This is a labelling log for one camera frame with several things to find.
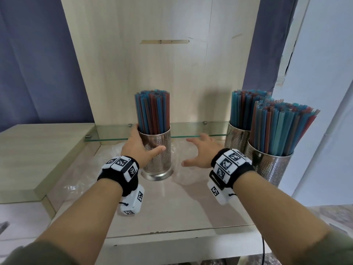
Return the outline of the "perforated steel holder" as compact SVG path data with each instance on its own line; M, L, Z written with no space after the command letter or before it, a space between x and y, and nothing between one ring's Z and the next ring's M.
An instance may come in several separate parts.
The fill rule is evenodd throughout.
M229 149L237 149L245 154L249 136L250 130L236 128L229 121L224 147Z
M264 179L278 187L293 154L273 156L255 149L247 142L245 155L252 161L254 170Z
M150 151L158 146L165 146L165 151L152 158L152 160L142 168L141 175L149 181L161 181L173 174L171 161L171 135L170 129L158 135L147 135L139 132L143 145Z

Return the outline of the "person's right hand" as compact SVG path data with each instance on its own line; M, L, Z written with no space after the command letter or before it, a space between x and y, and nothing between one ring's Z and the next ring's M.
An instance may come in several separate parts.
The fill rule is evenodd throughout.
M198 159L201 169L211 168L211 162L223 147L206 133L200 133L199 137L186 138L187 142L193 143L198 150L198 155L193 159Z

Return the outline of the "bundle of red blue straws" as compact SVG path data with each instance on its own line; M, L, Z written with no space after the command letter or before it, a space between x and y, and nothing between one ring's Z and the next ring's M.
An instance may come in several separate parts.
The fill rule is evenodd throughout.
M250 131L255 102L271 98L271 92L262 90L233 91L229 123L237 129Z
M319 113L319 109L299 103L256 101L249 143L265 154L289 156Z
M138 130L146 135L159 135L170 129L170 93L144 90L135 95Z

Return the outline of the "clear plastic film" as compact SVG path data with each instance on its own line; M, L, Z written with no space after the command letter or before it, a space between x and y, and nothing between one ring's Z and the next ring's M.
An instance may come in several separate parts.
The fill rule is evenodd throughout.
M97 180L101 167L114 156L121 154L124 142L101 146L99 151L92 157L84 157L79 164L73 168L72 175L64 182L64 191L73 197L79 197L86 192ZM174 169L173 179L183 186L203 181L207 177L208 170L197 167L182 167L185 159L195 157L198 153L197 147L184 138L173 138L171 142L172 167Z

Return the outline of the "green sleeve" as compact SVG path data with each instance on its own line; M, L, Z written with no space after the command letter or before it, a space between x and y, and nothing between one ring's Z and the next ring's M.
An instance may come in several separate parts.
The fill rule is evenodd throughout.
M295 259L293 265L353 265L353 238L332 230Z
M33 242L13 250L0 265L80 265L58 246L45 241Z

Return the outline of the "light wooden side platform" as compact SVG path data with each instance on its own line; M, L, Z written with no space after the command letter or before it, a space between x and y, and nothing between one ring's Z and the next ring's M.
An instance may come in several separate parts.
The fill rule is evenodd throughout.
M0 133L0 204L41 201L85 148L93 123L23 124Z

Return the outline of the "right wrist marker band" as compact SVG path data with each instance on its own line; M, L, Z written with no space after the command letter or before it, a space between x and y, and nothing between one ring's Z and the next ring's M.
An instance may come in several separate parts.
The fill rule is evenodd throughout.
M224 148L212 159L209 177L221 189L232 188L236 180L249 171L255 171L252 161L237 149Z

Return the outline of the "glass shelf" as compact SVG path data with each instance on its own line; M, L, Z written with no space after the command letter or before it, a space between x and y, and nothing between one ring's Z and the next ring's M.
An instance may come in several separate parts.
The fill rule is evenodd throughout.
M228 121L208 121L207 125L204 125L203 122L171 123L170 127L171 138L197 137L200 133L207 133L209 136L224 139L227 134ZM118 144L128 139L131 128L128 127L128 124L96 125L88 133L91 135L91 139L84 139L84 141L99 142L101 145Z

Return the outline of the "left wrist marker band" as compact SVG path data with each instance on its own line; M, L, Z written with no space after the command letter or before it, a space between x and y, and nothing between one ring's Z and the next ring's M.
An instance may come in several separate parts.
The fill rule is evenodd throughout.
M117 182L123 190L122 197L126 197L138 187L138 171L139 164L132 157L115 156L102 166L97 180Z

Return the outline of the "green left sleeve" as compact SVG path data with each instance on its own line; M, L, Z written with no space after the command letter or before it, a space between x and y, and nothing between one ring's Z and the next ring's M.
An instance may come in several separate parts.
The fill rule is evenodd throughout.
M33 242L13 250L0 265L80 265L58 246L45 241Z

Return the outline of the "green right sleeve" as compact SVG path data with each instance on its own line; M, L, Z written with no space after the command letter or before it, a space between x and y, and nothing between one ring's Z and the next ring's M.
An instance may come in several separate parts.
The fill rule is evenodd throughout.
M293 265L353 265L353 238L332 230L295 259Z

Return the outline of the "person's left hand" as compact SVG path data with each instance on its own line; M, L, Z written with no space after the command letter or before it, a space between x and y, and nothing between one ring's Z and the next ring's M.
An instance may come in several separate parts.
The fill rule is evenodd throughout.
M138 131L138 124L136 124L132 127L130 137L122 147L121 155L133 158L140 168L144 168L151 161L146 159L146 151Z

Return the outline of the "wrist marker band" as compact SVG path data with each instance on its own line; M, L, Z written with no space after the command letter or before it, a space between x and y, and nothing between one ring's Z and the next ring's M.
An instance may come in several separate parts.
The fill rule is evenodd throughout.
M224 148L212 159L209 177L221 189L232 188L236 180L249 171L255 171L252 161L237 149Z
M139 164L132 157L115 156L102 166L97 180L117 182L123 190L122 197L126 197L138 187L138 171Z

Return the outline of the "person's left forearm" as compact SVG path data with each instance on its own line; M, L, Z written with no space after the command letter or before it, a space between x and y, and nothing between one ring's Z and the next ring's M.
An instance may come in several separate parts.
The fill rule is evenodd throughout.
M122 187L100 179L64 211L36 241L50 242L80 264L94 264L122 196Z

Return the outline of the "light wooden back panel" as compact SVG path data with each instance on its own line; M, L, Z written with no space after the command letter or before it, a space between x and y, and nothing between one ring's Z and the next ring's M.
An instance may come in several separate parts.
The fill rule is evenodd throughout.
M96 125L137 122L134 94L170 92L170 122L228 121L260 0L61 0Z

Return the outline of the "person's right forearm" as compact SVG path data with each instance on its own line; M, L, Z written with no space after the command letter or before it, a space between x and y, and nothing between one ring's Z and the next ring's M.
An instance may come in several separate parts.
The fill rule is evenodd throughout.
M254 171L241 175L233 190L282 265L294 265L331 231L308 208Z

